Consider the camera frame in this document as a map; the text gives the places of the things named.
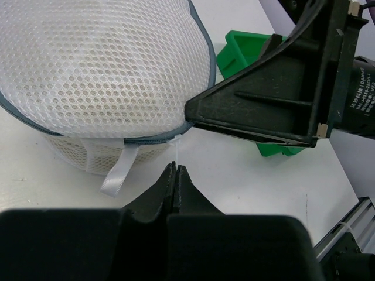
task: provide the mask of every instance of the green plastic object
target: green plastic object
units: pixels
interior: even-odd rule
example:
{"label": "green plastic object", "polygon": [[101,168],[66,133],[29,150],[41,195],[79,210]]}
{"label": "green plastic object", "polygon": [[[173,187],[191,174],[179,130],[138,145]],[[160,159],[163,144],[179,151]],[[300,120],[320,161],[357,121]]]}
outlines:
{"label": "green plastic object", "polygon": [[[265,34],[229,31],[225,36],[227,44],[216,57],[217,65],[224,79],[229,78],[254,63],[258,59],[264,42],[269,37],[270,35]],[[257,143],[257,146],[264,157],[269,157],[277,153],[292,156],[303,150],[303,148],[265,145],[261,143]]]}

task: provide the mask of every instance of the black plastic bracket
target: black plastic bracket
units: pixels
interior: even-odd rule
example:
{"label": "black plastic bracket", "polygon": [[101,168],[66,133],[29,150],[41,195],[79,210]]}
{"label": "black plastic bracket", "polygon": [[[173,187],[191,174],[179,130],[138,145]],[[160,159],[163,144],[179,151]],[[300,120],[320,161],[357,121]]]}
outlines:
{"label": "black plastic bracket", "polygon": [[279,0],[296,22],[251,66],[187,102],[195,127],[261,143],[314,147],[340,123],[361,18],[350,0]]}
{"label": "black plastic bracket", "polygon": [[0,280],[323,280],[294,218],[224,215],[169,164],[114,210],[0,214]]}

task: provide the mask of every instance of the white ribbon loop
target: white ribbon loop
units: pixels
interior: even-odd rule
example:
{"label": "white ribbon loop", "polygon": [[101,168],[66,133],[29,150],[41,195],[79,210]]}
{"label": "white ribbon loop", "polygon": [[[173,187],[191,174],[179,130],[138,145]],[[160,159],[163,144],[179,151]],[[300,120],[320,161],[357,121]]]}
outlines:
{"label": "white ribbon loop", "polygon": [[116,197],[139,151],[139,145],[125,145],[117,163],[107,174],[100,192]]}

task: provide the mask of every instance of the white zip tie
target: white zip tie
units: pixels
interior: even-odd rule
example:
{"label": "white zip tie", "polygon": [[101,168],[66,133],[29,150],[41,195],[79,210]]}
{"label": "white zip tie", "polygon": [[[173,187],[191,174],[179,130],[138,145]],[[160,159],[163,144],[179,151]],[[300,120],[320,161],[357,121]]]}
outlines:
{"label": "white zip tie", "polygon": [[168,143],[171,146],[175,147],[175,155],[176,155],[176,167],[178,167],[178,149],[179,144],[181,143],[181,137],[182,135],[176,135],[172,140],[170,140]]}

